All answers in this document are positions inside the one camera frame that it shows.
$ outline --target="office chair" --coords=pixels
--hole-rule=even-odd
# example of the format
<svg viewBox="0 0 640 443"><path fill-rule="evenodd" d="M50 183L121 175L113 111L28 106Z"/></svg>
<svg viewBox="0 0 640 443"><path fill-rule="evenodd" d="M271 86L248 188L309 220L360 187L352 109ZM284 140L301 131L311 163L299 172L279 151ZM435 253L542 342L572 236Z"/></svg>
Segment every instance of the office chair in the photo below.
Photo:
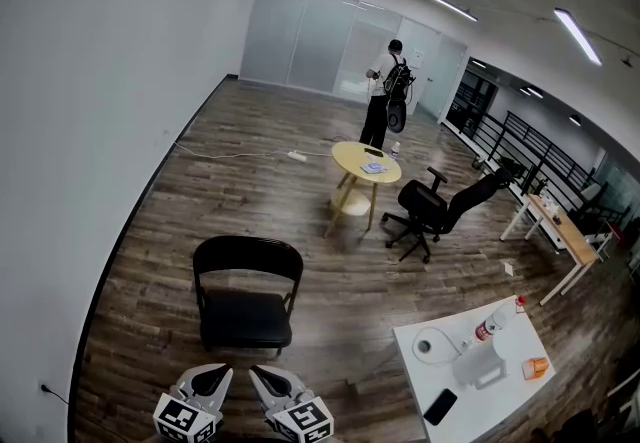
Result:
<svg viewBox="0 0 640 443"><path fill-rule="evenodd" d="M506 189L513 181L511 173L504 168L500 168L495 174L489 174L471 187L460 191L451 199L451 203L447 207L447 202L436 193L440 182L447 183L447 178L432 167L429 167L428 171L435 177L431 188L417 180L411 180L402 188L398 196L398 203L407 209L409 219L398 217L388 212L385 212L382 216L383 222L393 219L407 227L398 237L386 242L386 247L392 247L410 233L418 238L418 242L400 258L400 261L404 260L421 245L426 253L422 261L429 263L431 251L424 239L424 233L435 235L433 241L438 242L440 235L449 233L462 214L487 201L498 189Z"/></svg>
<svg viewBox="0 0 640 443"><path fill-rule="evenodd" d="M200 275L245 269L283 276L293 289L278 294L236 290L205 291ZM289 318L298 293L303 262L289 244L256 237L221 236L202 242L193 255L193 274L204 348L250 347L278 349L291 343Z"/></svg>

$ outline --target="power strip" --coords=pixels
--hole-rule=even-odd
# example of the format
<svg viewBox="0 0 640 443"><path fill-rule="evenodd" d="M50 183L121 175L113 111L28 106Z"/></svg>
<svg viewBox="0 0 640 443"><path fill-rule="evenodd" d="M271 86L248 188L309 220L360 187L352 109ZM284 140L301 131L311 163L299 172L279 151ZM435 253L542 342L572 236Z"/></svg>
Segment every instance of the power strip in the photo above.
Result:
<svg viewBox="0 0 640 443"><path fill-rule="evenodd" d="M287 153L287 157L289 157L290 159L293 159L293 160L297 160L298 162L306 162L307 161L307 157L305 157L304 155L298 153L297 151L290 151L289 153Z"/></svg>

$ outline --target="black folding chair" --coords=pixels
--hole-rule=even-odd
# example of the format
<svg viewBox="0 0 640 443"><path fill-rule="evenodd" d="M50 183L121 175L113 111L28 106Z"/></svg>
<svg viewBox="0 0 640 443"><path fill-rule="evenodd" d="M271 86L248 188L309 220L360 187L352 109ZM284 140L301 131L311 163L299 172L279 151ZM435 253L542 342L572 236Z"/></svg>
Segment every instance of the black folding chair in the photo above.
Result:
<svg viewBox="0 0 640 443"><path fill-rule="evenodd" d="M204 348L249 347L278 349L291 343L289 318L298 292L303 262L289 244L257 237L213 237L193 255L193 274L200 311L200 337ZM283 299L278 294L205 291L200 275L245 269L283 276L293 289Z"/></svg>

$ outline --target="bottle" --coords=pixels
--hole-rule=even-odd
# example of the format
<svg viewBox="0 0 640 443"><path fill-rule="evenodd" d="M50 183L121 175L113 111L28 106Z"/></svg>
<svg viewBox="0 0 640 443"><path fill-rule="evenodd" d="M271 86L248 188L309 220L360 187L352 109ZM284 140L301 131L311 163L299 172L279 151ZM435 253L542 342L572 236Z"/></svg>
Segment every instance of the bottle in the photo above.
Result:
<svg viewBox="0 0 640 443"><path fill-rule="evenodd" d="M472 343L484 342L491 338L497 331L507 327L518 313L524 313L523 305L527 301L525 296L521 295L513 301L507 301L494 311L487 319L476 327L473 336L466 340L465 347Z"/></svg>
<svg viewBox="0 0 640 443"><path fill-rule="evenodd" d="M396 144L391 148L391 153L389 155L391 155L392 159L397 159L398 155L400 155L400 143L398 141L396 141Z"/></svg>

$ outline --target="desk leg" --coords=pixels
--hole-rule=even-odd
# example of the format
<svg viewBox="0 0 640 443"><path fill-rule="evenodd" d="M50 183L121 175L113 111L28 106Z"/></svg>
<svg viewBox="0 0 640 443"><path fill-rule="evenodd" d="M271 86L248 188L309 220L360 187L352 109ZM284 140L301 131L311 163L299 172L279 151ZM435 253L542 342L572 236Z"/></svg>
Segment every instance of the desk leg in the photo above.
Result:
<svg viewBox="0 0 640 443"><path fill-rule="evenodd" d="M538 229L538 226L540 226L540 223L542 222L542 216L540 216L538 218L538 220L536 221L536 224L534 224L531 229L529 230L529 233L527 233L524 237L524 240L529 240L529 238L531 238L531 235L533 235L533 232L536 231Z"/></svg>
<svg viewBox="0 0 640 443"><path fill-rule="evenodd" d="M373 212L376 209L376 196L378 195L378 184L373 184L373 192L371 193L371 209L369 210L369 226L367 226L367 231L371 229L371 225L373 224Z"/></svg>
<svg viewBox="0 0 640 443"><path fill-rule="evenodd" d="M556 295L558 293L558 291L565 286L567 283L569 283L569 281L571 281L571 279L578 274L578 272L580 271L580 269L582 268L582 265L580 265L579 263L577 263L575 265L575 267L573 269L571 269L571 272L569 274L567 274L564 278L562 278L562 281L560 283L558 283L551 292L549 292L547 294L547 296L540 301L540 306L544 306L545 304L547 304L547 302L549 301L549 299L551 299L554 295Z"/></svg>
<svg viewBox="0 0 640 443"><path fill-rule="evenodd" d="M516 223L520 220L520 218L524 214L527 213L527 208L529 208L530 203L531 201L529 201L529 197L527 197L526 201L524 202L524 205L522 205L522 208L518 210L518 213L516 214L516 216L509 223L509 226L507 226L507 229L504 230L504 233L500 236L500 240L504 240L509 236L509 233L511 233L511 230L513 230L513 227L516 225Z"/></svg>
<svg viewBox="0 0 640 443"><path fill-rule="evenodd" d="M338 217L340 217L340 213L342 212L342 208L344 207L344 204L347 202L347 199L349 198L349 194L351 194L351 189L353 189L353 186L356 184L356 180L357 179L358 179L357 176L353 176L351 178L351 180L349 180L349 184L347 185L347 188L344 190L344 194L342 195L342 199L340 200L340 204L336 208L336 211L333 214L333 217L331 218L331 222L329 223L329 226L327 227L327 231L324 232L324 237L323 238L326 239L328 237L329 233L331 232L331 230L333 230L333 227L336 225L336 221L338 220Z"/></svg>
<svg viewBox="0 0 640 443"><path fill-rule="evenodd" d="M560 292L560 295L564 295L564 294L566 294L569 290L571 290L571 288L573 287L573 285L575 285L578 281L580 281L580 278L582 278L582 276L584 276L584 275L587 273L587 271L588 271L589 269L591 269L591 266L592 266L594 263L595 263L595 262L591 262L591 263L588 263L587 265L585 265L585 266L582 268L582 270L580 271L580 274L578 274L578 275L574 278L574 280L573 280L571 283L569 283L569 284L567 285L567 287L566 287L562 292Z"/></svg>
<svg viewBox="0 0 640 443"><path fill-rule="evenodd" d="M398 355L398 347L396 342L391 342L384 349L378 352L367 354L360 364L360 368L355 374L347 377L347 384L357 384L371 374L373 374L382 365L388 363Z"/></svg>
<svg viewBox="0 0 640 443"><path fill-rule="evenodd" d="M600 258L601 262L604 262L604 260L602 259L602 255L600 253L604 253L605 255L607 255L607 258L609 258L609 253L607 253L607 251L605 250L605 247L607 247L609 242L611 242L612 238L613 238L613 233L609 233L607 237L602 241L602 244L600 244L600 247L596 249L596 254L598 255L598 258Z"/></svg>

